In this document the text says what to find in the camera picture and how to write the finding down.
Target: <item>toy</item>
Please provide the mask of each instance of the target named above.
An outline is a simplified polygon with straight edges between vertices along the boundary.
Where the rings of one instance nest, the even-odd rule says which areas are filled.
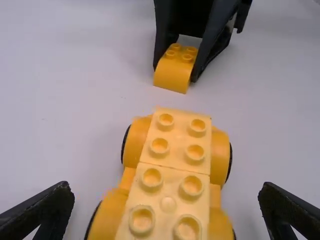
[[[136,118],[124,135],[121,161],[121,182],[99,204],[85,239],[235,238],[221,209],[232,148],[209,116],[157,108]]]
[[[62,240],[75,204],[69,183],[61,181],[0,214],[0,239]]]
[[[207,65],[228,45],[233,33],[241,33],[252,0],[153,0],[156,20],[153,85],[185,94],[190,82],[197,82]],[[185,64],[169,60],[179,38],[201,38],[197,55],[189,54]]]
[[[271,240],[298,240],[292,227],[304,239],[320,239],[319,208],[272,182],[263,184],[258,200]]]

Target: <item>white surface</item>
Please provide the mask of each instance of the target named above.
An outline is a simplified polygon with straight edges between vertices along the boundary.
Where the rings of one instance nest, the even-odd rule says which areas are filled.
[[[265,181],[320,207],[319,23],[311,0],[254,0],[243,33],[183,95],[152,86],[152,0],[1,0],[0,212],[67,180],[64,239],[83,239],[122,175],[126,128],[159,105],[229,133],[223,207],[239,240],[269,239]]]

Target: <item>yellow lego duplo brick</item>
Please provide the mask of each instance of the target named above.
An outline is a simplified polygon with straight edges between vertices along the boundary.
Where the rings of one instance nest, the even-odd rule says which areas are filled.
[[[208,175],[140,162],[116,240],[207,240]]]
[[[211,137],[209,116],[157,108],[140,162],[209,175]]]
[[[153,85],[174,92],[187,93],[198,50],[173,43],[159,60]]]
[[[113,189],[100,203],[88,240],[114,240],[128,199],[128,190]]]
[[[122,174],[121,182],[118,185],[119,189],[130,191],[135,174],[135,168],[125,167]]]

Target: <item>yellow toy car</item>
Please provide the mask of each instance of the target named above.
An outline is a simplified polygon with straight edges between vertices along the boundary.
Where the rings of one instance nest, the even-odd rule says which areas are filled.
[[[85,239],[236,239],[221,209],[232,147],[209,116],[158,107],[137,117],[121,161],[121,182],[97,207]]]

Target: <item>black textured plastic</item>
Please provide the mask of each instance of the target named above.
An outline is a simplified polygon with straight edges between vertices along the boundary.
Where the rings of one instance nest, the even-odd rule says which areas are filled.
[[[22,240],[39,227],[33,240],[62,240],[75,196],[61,181],[0,214],[0,239]]]
[[[308,240],[320,239],[319,208],[271,182],[264,183],[258,200],[270,239],[298,240],[292,227]]]

